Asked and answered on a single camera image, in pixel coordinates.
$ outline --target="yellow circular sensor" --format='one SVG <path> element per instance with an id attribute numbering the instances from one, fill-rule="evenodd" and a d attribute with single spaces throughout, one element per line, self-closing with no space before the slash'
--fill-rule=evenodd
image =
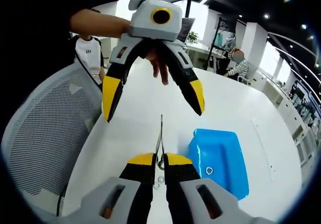
<path id="1" fill-rule="evenodd" d="M 170 21 L 172 13 L 166 8 L 157 8 L 151 13 L 151 20 L 158 25 L 166 24 Z"/>

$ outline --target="hand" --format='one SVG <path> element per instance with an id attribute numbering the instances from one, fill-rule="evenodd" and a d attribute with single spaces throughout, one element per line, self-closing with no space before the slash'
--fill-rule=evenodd
<path id="1" fill-rule="evenodd" d="M 162 77 L 162 83 L 167 85 L 169 83 L 168 79 L 168 69 L 165 63 L 161 60 L 160 56 L 156 53 L 155 49 L 152 49 L 146 56 L 146 59 L 150 61 L 152 64 L 152 68 L 154 70 L 154 77 L 158 76 L 160 72 L 160 76 Z"/>

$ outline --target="black ceiling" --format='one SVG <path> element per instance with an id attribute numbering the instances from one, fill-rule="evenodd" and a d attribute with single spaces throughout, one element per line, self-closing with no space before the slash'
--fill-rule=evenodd
<path id="1" fill-rule="evenodd" d="M 97 6 L 112 1 L 114 0 L 93 0 L 93 3 Z M 267 31 L 291 38 L 316 54 L 316 40 L 317 36 L 320 36 L 316 26 L 321 26 L 321 19 L 318 15 L 321 11 L 316 7 L 317 0 L 290 0 L 286 3 L 284 0 L 209 0 L 207 4 L 209 8 L 221 13 L 242 15 L 240 20 L 243 22 L 258 22 Z M 270 15 L 268 20 L 263 17 L 265 13 Z M 301 28 L 302 24 L 307 25 L 306 30 Z M 308 40 L 310 36 L 314 36 L 314 39 Z M 316 58 L 312 54 L 293 42 L 281 37 L 276 38 L 288 53 L 303 62 L 316 75 L 320 74 L 320 60 L 317 69 L 315 67 Z M 269 41 L 272 45 L 279 47 L 273 38 L 269 38 Z M 285 57 L 289 63 L 291 62 L 285 54 L 281 53 L 281 56 Z M 294 65 L 291 67 L 301 76 L 308 76 L 306 81 L 314 88 L 315 92 L 320 91 L 319 82 L 295 60 L 292 62 Z"/>

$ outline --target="white t-shirt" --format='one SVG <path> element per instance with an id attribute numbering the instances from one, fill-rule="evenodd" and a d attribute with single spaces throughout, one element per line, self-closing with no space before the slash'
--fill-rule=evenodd
<path id="1" fill-rule="evenodd" d="M 98 84 L 101 84 L 99 77 L 100 67 L 104 66 L 101 54 L 100 41 L 92 37 L 90 40 L 78 38 L 76 41 L 76 52 L 81 61 L 88 65 L 91 75 Z"/>

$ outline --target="blue container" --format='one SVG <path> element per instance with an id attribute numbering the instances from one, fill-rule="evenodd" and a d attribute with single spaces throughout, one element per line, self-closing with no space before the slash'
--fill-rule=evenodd
<path id="1" fill-rule="evenodd" d="M 238 200 L 249 194 L 243 154 L 234 132 L 196 129 L 187 158 L 201 178 L 214 180 Z"/>

